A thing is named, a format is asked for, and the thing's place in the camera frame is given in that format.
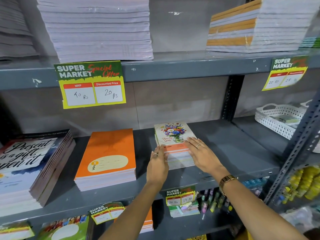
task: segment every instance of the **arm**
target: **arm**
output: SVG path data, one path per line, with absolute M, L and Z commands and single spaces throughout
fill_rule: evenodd
M 194 164 L 202 171 L 210 173 L 218 183 L 230 174 L 202 140 L 192 137 L 184 143 L 190 150 Z M 238 180 L 228 181 L 223 191 L 254 240 L 307 239 Z
M 146 169 L 146 185 L 99 240 L 135 240 L 138 238 L 153 200 L 168 176 L 167 158 L 164 155 L 163 146 L 158 146 L 154 152 L 151 152 L 150 162 Z

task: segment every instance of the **watch strap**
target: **watch strap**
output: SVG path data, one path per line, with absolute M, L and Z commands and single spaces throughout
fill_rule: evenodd
M 229 175 L 227 175 L 226 177 L 223 177 L 222 179 L 221 179 L 221 181 L 220 181 L 220 183 L 219 183 L 219 188 L 220 188 L 220 191 L 221 191 L 221 193 L 222 193 L 222 195 L 223 196 L 226 196 L 225 194 L 224 194 L 224 192 L 223 192 L 223 186 L 227 183 L 227 182 L 229 182 L 229 181 L 231 181 L 231 180 L 234 180 L 234 179 L 236 179 L 233 175 L 231 175 L 231 174 L 229 174 Z

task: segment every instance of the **hand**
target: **hand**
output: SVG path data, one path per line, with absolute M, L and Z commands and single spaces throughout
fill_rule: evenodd
M 194 164 L 205 173 L 210 173 L 219 182 L 221 175 L 229 175 L 226 168 L 219 161 L 214 152 L 200 139 L 188 137 L 184 144 L 189 149 Z
M 168 156 L 164 153 L 163 145 L 157 146 L 154 152 L 151 152 L 150 161 L 146 168 L 146 182 L 154 184 L 160 190 L 167 179 L 168 171 Z

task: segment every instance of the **flower bouquet illustration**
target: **flower bouquet illustration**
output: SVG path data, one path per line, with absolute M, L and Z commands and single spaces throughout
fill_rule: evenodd
M 161 127 L 166 136 L 172 137 L 176 143 L 183 142 L 182 135 L 186 132 L 181 123 L 168 123 Z

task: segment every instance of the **green notebook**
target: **green notebook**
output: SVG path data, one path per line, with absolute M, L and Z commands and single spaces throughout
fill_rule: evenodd
M 89 216 L 76 216 L 42 225 L 38 240 L 86 240 Z

